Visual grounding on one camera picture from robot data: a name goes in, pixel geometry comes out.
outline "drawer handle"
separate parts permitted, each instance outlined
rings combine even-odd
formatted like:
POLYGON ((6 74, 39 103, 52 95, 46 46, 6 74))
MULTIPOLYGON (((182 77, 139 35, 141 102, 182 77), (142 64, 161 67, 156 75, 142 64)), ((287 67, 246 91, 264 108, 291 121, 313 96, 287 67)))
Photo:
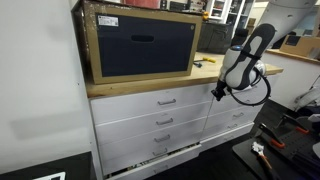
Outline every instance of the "drawer handle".
POLYGON ((153 170, 154 171, 154 174, 158 174, 158 173, 161 173, 161 172, 163 172, 163 171, 165 171, 165 170, 168 170, 169 169, 169 166, 168 165, 165 165, 165 166, 163 166, 162 168, 159 168, 159 170, 153 170))
POLYGON ((234 125, 232 125, 232 126, 228 126, 228 128, 229 128, 229 129, 233 129, 233 128, 237 127, 237 126, 238 126, 238 124, 234 124, 234 125))
POLYGON ((239 118, 239 117, 241 117, 241 116, 243 116, 243 115, 244 115, 244 113, 240 113, 240 114, 238 114, 238 115, 233 115, 233 117, 239 118))
POLYGON ((227 138, 224 138, 224 141, 229 141, 229 140, 231 140, 231 139, 233 139, 234 137, 233 137, 233 135, 232 136, 230 136, 230 137, 227 137, 227 138))
POLYGON ((160 102, 160 101, 158 101, 158 104, 159 104, 160 106, 162 106, 162 105, 167 105, 167 104, 173 104, 173 103, 176 103, 176 102, 177 102, 176 99, 172 99, 171 101, 166 101, 166 102, 160 102))
POLYGON ((165 141, 165 140, 168 140, 168 139, 170 139, 170 134, 166 135, 165 137, 159 138, 159 139, 154 138, 154 141, 155 142, 161 142, 161 141, 165 141))
POLYGON ((167 153, 167 152, 168 152, 168 149, 167 149, 167 148, 164 148, 164 151, 163 151, 163 152, 160 152, 160 153, 152 152, 152 154, 153 154, 154 156, 160 156, 160 155, 165 154, 165 153, 167 153))
POLYGON ((157 123, 157 125, 164 125, 164 124, 169 124, 169 123, 172 123, 173 122, 173 119, 172 118, 170 118, 169 120, 167 120, 167 121, 162 121, 162 122, 156 122, 157 123))

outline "cardboard box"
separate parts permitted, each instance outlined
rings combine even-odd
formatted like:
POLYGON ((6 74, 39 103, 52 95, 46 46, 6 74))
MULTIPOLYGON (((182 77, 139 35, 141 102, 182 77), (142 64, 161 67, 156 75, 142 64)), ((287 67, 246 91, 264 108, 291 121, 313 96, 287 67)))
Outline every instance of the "cardboard box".
POLYGON ((249 18, 248 25, 247 26, 254 26, 254 23, 256 22, 256 18, 249 18))
POLYGON ((319 37, 287 36, 280 51, 303 57, 316 58, 320 49, 319 37))
POLYGON ((248 29, 248 35, 252 34, 253 30, 254 30, 254 26, 247 26, 248 29))
POLYGON ((86 0, 81 8, 78 42, 95 84, 191 74, 202 16, 86 0))

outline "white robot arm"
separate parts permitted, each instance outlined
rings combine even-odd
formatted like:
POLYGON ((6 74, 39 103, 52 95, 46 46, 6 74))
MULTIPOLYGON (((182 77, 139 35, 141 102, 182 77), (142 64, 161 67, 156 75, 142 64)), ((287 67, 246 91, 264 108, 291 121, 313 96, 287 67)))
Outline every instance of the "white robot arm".
POLYGON ((220 69, 217 87, 212 91, 216 99, 220 101, 225 95, 226 88, 232 95, 232 89, 243 90, 255 84, 261 77, 268 88, 268 93, 263 100, 246 104, 233 97, 244 105, 263 104, 269 98, 271 88, 264 77, 264 64, 259 61, 261 55, 269 45, 294 29, 315 3, 316 0, 270 0, 259 25, 245 45, 233 46, 227 51, 220 69))

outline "red object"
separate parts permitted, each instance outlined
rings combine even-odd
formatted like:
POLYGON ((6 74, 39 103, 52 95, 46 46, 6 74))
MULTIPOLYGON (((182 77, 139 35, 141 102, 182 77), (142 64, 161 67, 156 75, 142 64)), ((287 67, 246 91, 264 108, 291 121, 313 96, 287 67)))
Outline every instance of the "red object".
POLYGON ((303 134, 308 134, 309 133, 309 130, 306 131, 306 130, 300 128, 300 127, 296 127, 296 130, 301 132, 301 133, 303 133, 303 134))
POLYGON ((160 8, 160 0, 124 0, 124 3, 128 5, 147 7, 153 9, 160 8))
POLYGON ((274 139, 271 139, 271 144, 275 145, 276 147, 278 147, 278 148, 280 148, 280 149, 283 149, 284 146, 285 146, 284 143, 280 144, 280 143, 278 143, 278 142, 277 142, 276 140, 274 140, 274 139))

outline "floor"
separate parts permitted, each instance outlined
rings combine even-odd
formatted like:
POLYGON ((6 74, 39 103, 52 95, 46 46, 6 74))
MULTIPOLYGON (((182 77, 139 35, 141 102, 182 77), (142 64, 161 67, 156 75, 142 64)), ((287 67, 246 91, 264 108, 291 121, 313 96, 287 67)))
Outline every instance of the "floor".
POLYGON ((217 180, 257 179, 232 152, 232 146, 254 136, 260 122, 268 127, 278 124, 283 113, 296 116, 294 112, 269 100, 255 119, 255 126, 249 134, 200 153, 199 157, 170 170, 148 178, 148 180, 217 180))
POLYGON ((83 153, 67 158, 51 161, 25 169, 0 174, 0 180, 32 180, 56 173, 65 172, 68 180, 90 179, 91 153, 83 153))

